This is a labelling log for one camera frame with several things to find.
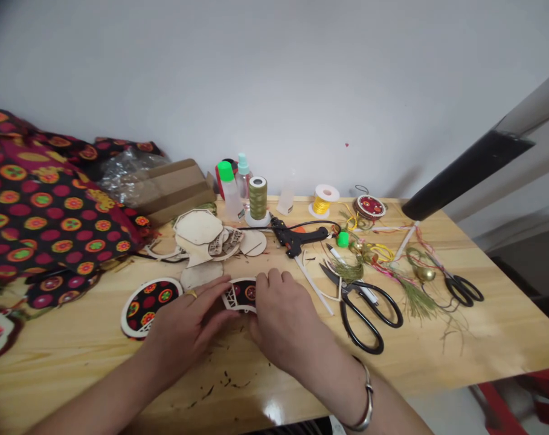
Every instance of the gold ring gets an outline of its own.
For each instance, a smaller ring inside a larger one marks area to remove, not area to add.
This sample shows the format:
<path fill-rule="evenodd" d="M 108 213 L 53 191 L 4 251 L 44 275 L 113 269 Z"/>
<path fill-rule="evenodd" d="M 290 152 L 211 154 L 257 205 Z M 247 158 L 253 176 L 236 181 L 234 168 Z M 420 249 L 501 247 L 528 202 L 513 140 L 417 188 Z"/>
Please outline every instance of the gold ring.
<path fill-rule="evenodd" d="M 197 299 L 197 294 L 194 290 L 188 290 L 186 293 L 184 294 L 189 294 L 189 295 L 192 295 L 195 299 Z"/>

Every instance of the plastic bottle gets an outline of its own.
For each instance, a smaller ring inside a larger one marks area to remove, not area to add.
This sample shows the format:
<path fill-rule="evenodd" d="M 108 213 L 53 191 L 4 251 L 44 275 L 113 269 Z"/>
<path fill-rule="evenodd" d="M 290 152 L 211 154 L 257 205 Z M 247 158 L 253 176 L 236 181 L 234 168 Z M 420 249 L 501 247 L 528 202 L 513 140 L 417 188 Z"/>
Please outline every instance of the plastic bottle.
<path fill-rule="evenodd" d="M 238 188 L 234 180 L 234 172 L 229 162 L 218 163 L 218 172 L 222 181 L 224 201 L 226 201 L 226 218 L 232 222 L 240 222 L 244 218 L 244 206 L 238 195 Z"/>
<path fill-rule="evenodd" d="M 238 194 L 244 205 L 244 209 L 250 209 L 250 179 L 252 178 L 252 172 L 248 167 L 248 161 L 246 160 L 246 154 L 238 153 L 238 172 L 236 173 L 236 184 L 238 186 Z"/>
<path fill-rule="evenodd" d="M 295 175 L 296 175 L 295 170 L 290 169 L 288 176 L 284 180 L 282 192 L 280 193 L 280 198 L 278 199 L 278 205 L 276 206 L 276 210 L 285 216 L 288 216 L 291 213 L 293 203 L 294 203 Z"/>

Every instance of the cardboard box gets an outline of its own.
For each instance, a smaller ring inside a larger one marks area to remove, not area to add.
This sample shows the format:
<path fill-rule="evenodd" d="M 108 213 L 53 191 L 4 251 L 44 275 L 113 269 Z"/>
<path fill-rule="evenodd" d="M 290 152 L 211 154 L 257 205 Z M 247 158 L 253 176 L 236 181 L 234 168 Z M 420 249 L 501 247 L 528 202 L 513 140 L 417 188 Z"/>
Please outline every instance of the cardboard box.
<path fill-rule="evenodd" d="M 186 211 L 207 202 L 214 202 L 214 178 L 208 172 L 204 178 L 194 159 L 182 160 L 168 165 L 139 171 L 132 174 L 141 182 L 153 183 L 161 197 L 145 201 L 135 207 L 136 211 L 147 217 L 152 227 L 160 227 Z"/>

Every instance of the black scissors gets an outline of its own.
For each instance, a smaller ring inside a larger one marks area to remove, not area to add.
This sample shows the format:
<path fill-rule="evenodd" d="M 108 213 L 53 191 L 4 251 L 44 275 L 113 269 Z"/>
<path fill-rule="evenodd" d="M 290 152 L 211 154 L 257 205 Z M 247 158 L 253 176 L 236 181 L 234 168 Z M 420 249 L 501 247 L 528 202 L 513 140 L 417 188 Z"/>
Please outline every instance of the black scissors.
<path fill-rule="evenodd" d="M 484 295 L 470 281 L 459 275 L 452 275 L 433 256 L 429 255 L 429 253 L 425 254 L 443 272 L 445 275 L 445 286 L 448 288 L 451 296 L 456 298 L 460 304 L 469 307 L 474 306 L 474 301 L 481 302 L 484 300 Z"/>
<path fill-rule="evenodd" d="M 323 270 L 325 275 L 328 276 L 329 279 L 333 283 L 335 283 L 335 285 L 337 285 L 337 286 L 339 285 L 339 277 L 334 272 L 332 272 L 328 267 L 324 266 L 323 264 L 321 264 L 321 269 Z M 369 297 L 364 293 L 364 291 L 363 291 L 363 289 L 361 289 L 361 287 L 370 288 L 370 289 L 373 289 L 374 291 L 376 291 L 378 293 L 381 293 L 385 297 L 385 299 L 387 299 L 389 304 L 391 304 L 391 306 L 393 307 L 393 310 L 395 311 L 395 314 L 397 315 L 397 321 L 392 322 L 387 317 L 385 317 L 385 315 L 379 310 L 379 308 L 377 308 L 373 304 L 373 302 L 369 299 Z M 357 346 L 359 346 L 365 352 L 372 353 L 373 355 L 378 355 L 378 354 L 382 353 L 384 348 L 385 348 L 385 343 L 383 342 L 383 337 L 381 337 L 381 334 L 379 333 L 377 328 L 375 328 L 375 326 L 371 323 L 371 321 L 367 317 L 365 317 L 365 315 L 348 298 L 348 294 L 351 292 L 351 290 L 355 290 L 359 294 L 359 296 L 361 296 L 363 298 L 363 300 L 367 303 L 367 305 L 369 305 L 369 307 L 373 311 L 375 311 L 375 314 L 378 315 L 379 318 L 382 321 L 384 321 L 387 325 L 389 325 L 393 328 L 398 328 L 398 327 L 401 327 L 401 325 L 403 325 L 403 315 L 401 314 L 401 310 L 397 306 L 397 303 L 391 298 L 391 296 L 389 296 L 387 294 L 387 292 L 385 292 L 383 289 L 381 289 L 377 286 L 374 286 L 372 284 L 367 284 L 367 283 L 364 283 L 362 281 L 355 281 L 352 284 L 346 284 L 346 283 L 343 282 L 341 284 L 341 317 L 342 317 L 342 323 L 345 326 L 345 330 L 347 331 L 348 336 L 350 337 L 351 340 L 353 340 L 353 342 Z M 361 318 L 361 320 L 363 322 L 365 322 L 365 324 L 371 330 L 373 335 L 377 338 L 377 345 L 375 347 L 368 347 L 366 344 L 361 342 L 361 340 L 359 340 L 356 337 L 355 333 L 353 332 L 353 330 L 351 329 L 351 326 L 348 323 L 347 305 L 349 305 L 351 307 L 351 309 L 355 313 L 357 313 L 357 315 Z"/>

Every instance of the scissor handle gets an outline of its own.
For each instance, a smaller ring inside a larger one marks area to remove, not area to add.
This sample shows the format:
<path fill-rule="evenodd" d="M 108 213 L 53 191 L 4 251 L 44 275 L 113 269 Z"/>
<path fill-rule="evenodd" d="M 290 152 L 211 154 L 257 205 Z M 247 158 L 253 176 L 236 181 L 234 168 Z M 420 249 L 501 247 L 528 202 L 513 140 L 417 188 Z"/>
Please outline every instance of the scissor handle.
<path fill-rule="evenodd" d="M 384 291 L 382 288 L 380 287 L 377 287 L 377 286 L 374 286 L 373 284 L 367 284 L 367 283 L 364 283 L 364 282 L 357 282 L 357 285 L 359 287 L 366 287 L 366 288 L 369 288 L 369 289 L 372 289 L 372 290 L 375 290 L 376 292 L 379 292 L 383 295 L 383 297 L 385 299 L 387 299 L 387 302 L 389 302 L 389 304 L 393 307 L 393 311 L 395 312 L 395 316 L 397 316 L 397 321 L 395 322 L 392 322 L 391 320 L 389 320 L 380 310 L 379 308 L 377 308 L 375 306 L 374 303 L 372 303 L 369 298 L 367 297 L 367 295 L 365 295 L 362 291 L 358 290 L 357 293 L 359 294 L 359 296 L 361 296 L 363 298 L 363 300 L 367 303 L 367 305 L 369 305 L 369 308 L 371 308 L 375 314 L 382 320 L 384 321 L 387 325 L 391 326 L 392 328 L 398 328 L 398 327 L 401 327 L 403 326 L 403 313 L 401 313 L 401 310 L 399 309 L 399 306 L 397 305 L 397 303 L 393 300 L 393 298 L 391 296 L 389 296 L 389 293 L 387 293 L 386 291 Z"/>
<path fill-rule="evenodd" d="M 467 307 L 474 306 L 474 300 L 471 298 L 470 292 L 455 277 L 445 277 L 445 286 L 448 288 L 451 296 L 456 298 L 461 305 Z"/>
<path fill-rule="evenodd" d="M 351 326 L 348 323 L 347 318 L 347 305 L 349 305 L 353 311 L 361 318 L 363 322 L 367 325 L 367 327 L 371 330 L 373 335 L 377 338 L 377 346 L 375 347 L 368 347 L 366 344 L 364 344 L 361 340 L 357 338 L 355 333 L 353 332 L 353 329 L 351 329 Z M 348 298 L 347 294 L 344 294 L 342 296 L 342 302 L 341 302 L 341 317 L 342 317 L 342 323 L 345 326 L 345 330 L 347 331 L 348 336 L 351 340 L 353 340 L 353 343 L 355 343 L 357 346 L 359 346 L 362 350 L 364 350 L 367 353 L 370 353 L 372 355 L 379 355 L 383 352 L 385 348 L 385 342 L 383 341 L 383 337 L 381 337 L 381 334 L 375 328 L 375 326 L 369 321 L 365 315 L 359 311 L 359 309 L 351 302 L 351 300 Z"/>
<path fill-rule="evenodd" d="M 463 285 L 464 292 L 467 293 L 471 299 L 477 302 L 482 302 L 484 300 L 484 295 L 475 285 L 471 284 L 470 281 L 458 275 L 454 275 L 454 278 L 459 284 Z"/>

